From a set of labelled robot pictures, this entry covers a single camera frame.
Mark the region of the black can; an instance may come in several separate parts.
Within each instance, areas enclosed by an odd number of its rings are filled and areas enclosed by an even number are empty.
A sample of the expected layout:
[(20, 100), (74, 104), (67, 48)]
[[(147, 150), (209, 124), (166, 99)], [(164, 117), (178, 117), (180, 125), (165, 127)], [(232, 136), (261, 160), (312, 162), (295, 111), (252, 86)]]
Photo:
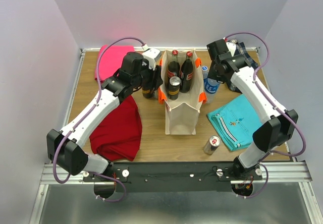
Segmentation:
[(153, 94), (154, 94), (154, 89), (153, 86), (151, 84), (147, 84), (142, 86), (142, 95), (145, 98), (152, 98)]

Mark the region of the clear water bottle blue label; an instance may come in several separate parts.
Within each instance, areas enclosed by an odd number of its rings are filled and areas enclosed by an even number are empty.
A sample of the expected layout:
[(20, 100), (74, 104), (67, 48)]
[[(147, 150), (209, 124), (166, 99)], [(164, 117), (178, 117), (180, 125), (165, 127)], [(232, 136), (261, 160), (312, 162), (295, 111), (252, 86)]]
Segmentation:
[(218, 81), (207, 78), (204, 83), (204, 92), (206, 95), (206, 103), (211, 103), (214, 100), (214, 96), (218, 91), (220, 84)]

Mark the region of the black can front table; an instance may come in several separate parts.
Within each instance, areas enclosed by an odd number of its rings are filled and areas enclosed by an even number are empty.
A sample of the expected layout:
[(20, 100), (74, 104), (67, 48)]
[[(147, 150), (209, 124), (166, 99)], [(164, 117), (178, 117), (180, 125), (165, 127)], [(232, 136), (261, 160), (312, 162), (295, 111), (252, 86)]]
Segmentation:
[(176, 100), (179, 95), (181, 85), (181, 79), (177, 76), (173, 76), (169, 79), (168, 86), (168, 98), (170, 100)]

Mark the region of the cola glass bottle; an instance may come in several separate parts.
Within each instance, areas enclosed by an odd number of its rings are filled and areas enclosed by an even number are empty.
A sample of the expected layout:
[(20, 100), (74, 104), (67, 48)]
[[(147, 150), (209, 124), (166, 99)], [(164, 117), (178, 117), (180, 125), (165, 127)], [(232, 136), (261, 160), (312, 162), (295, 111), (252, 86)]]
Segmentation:
[(178, 62), (178, 51), (172, 51), (172, 58), (167, 67), (167, 77), (171, 79), (172, 77), (178, 77), (180, 70), (180, 64)]

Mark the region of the beige canvas tote bag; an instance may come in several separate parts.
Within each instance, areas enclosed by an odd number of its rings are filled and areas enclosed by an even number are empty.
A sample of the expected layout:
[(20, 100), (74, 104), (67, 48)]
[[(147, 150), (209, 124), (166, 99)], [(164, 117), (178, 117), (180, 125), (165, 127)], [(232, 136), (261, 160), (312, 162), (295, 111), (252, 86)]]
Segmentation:
[(167, 135), (195, 135), (195, 127), (198, 122), (200, 108), (206, 102), (206, 95), (203, 90), (203, 75), (201, 59), (197, 56), (196, 50), (180, 50), (178, 61), (184, 63), (186, 52), (192, 52), (193, 76), (192, 85), (187, 93), (180, 92), (176, 100), (168, 98), (167, 90), (167, 66), (171, 62), (172, 50), (166, 49), (161, 62), (161, 78), (163, 84), (158, 89), (158, 101), (165, 104), (165, 134)]

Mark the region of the silver can front table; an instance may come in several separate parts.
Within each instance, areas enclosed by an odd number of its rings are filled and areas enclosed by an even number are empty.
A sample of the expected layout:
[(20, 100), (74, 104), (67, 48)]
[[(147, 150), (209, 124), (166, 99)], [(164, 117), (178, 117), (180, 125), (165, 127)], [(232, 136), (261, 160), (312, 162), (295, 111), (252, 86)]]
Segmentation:
[(220, 144), (221, 139), (218, 136), (210, 136), (203, 148), (203, 151), (205, 154), (212, 155), (218, 149)]

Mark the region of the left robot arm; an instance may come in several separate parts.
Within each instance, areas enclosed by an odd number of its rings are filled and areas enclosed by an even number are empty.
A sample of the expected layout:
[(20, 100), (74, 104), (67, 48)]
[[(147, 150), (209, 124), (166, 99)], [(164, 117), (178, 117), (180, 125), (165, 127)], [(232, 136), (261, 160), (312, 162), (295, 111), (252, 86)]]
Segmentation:
[(48, 158), (70, 175), (82, 171), (94, 172), (101, 181), (112, 175), (109, 161), (83, 151), (87, 139), (104, 120), (137, 88), (157, 90), (163, 83), (161, 67), (156, 63), (162, 53), (150, 48), (143, 53), (128, 52), (121, 67), (99, 86), (94, 99), (59, 131), (52, 129), (46, 136)]

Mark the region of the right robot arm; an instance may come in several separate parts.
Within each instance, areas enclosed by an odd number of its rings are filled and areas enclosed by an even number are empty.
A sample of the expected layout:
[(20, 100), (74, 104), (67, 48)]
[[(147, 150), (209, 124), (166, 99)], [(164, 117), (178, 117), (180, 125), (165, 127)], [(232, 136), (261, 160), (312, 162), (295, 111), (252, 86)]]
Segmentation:
[(243, 55), (234, 54), (231, 43), (220, 39), (206, 47), (211, 59), (208, 76), (221, 83), (233, 83), (247, 98), (262, 123), (253, 133), (251, 145), (233, 160), (232, 174), (242, 180), (258, 162), (292, 137), (298, 114), (276, 101), (258, 80), (251, 63)]

